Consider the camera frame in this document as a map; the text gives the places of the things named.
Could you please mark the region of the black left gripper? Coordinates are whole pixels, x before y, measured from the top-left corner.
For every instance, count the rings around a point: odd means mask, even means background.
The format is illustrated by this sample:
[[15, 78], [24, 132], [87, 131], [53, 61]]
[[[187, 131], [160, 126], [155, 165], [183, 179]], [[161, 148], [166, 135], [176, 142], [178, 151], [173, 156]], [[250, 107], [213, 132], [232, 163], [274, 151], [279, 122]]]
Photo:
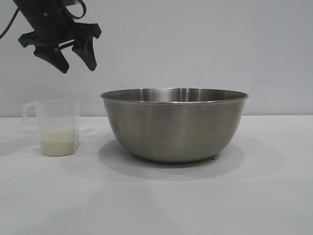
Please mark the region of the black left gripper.
[[[75, 16], [67, 9], [69, 5], [80, 4], [83, 13]], [[74, 40], [72, 51], [77, 54], [90, 71], [97, 62], [93, 49], [93, 37], [99, 38], [102, 31], [98, 24], [77, 23], [83, 18], [87, 7], [82, 0], [20, 0], [18, 9], [33, 28], [32, 32], [20, 36], [22, 47], [35, 45], [34, 55], [67, 73], [69, 64], [60, 50], [53, 48]]]

